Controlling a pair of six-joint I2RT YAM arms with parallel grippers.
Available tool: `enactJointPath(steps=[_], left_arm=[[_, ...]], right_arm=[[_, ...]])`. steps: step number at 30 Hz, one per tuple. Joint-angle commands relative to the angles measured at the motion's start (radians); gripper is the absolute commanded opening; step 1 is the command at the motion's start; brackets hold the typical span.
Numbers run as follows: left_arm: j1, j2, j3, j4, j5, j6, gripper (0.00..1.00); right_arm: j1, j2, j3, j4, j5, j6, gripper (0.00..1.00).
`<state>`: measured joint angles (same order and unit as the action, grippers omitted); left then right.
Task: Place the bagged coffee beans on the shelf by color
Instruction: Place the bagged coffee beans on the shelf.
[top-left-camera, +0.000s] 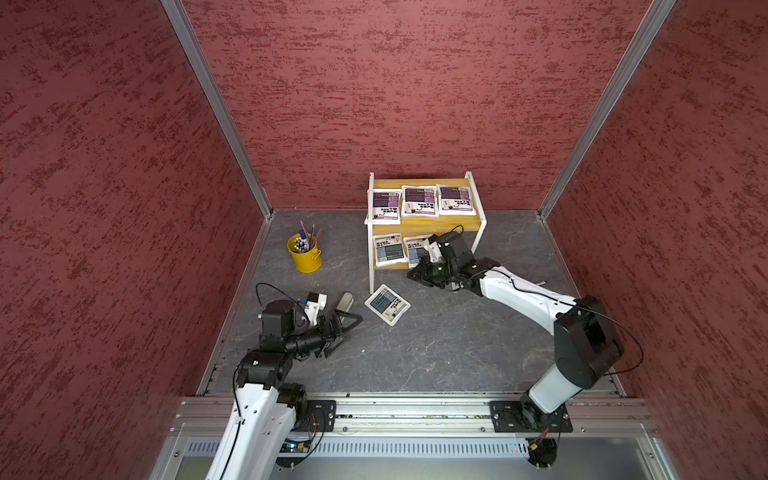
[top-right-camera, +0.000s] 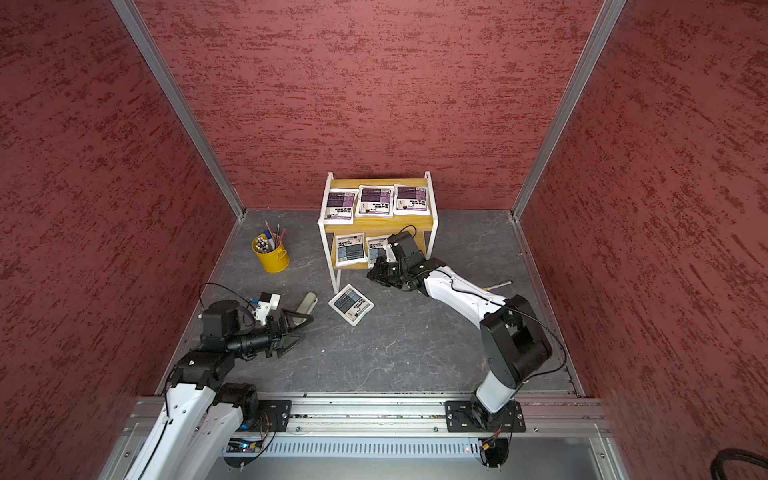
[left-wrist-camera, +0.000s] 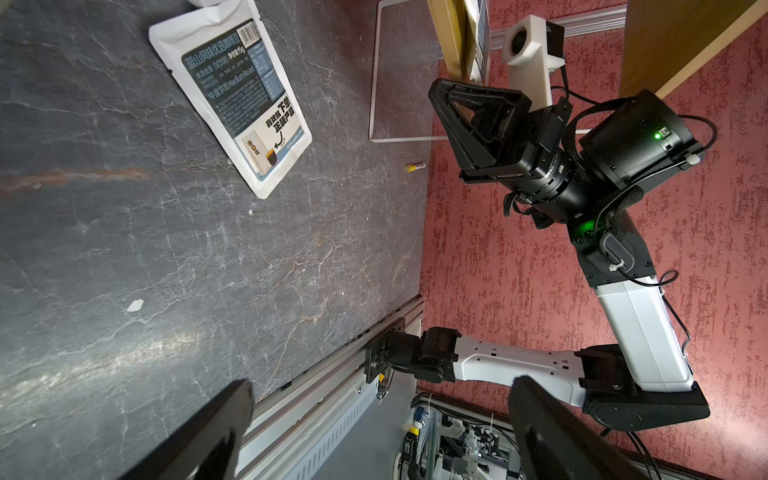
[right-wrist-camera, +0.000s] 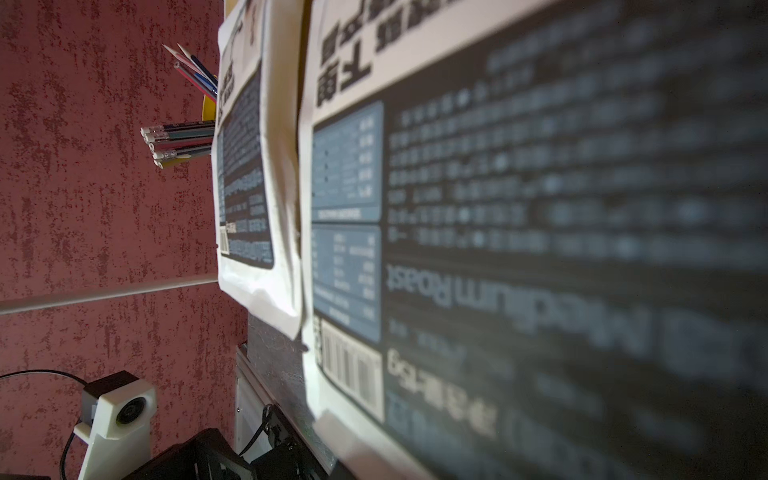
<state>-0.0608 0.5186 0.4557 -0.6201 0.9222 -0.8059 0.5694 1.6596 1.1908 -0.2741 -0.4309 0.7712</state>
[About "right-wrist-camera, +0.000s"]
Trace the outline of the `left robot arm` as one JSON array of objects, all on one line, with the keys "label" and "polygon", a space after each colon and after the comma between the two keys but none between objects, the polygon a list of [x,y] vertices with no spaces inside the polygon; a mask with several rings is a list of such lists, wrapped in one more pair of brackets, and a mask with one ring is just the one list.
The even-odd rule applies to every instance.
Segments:
[{"label": "left robot arm", "polygon": [[215,428],[202,430],[151,459],[125,480],[255,479],[255,470]]}]

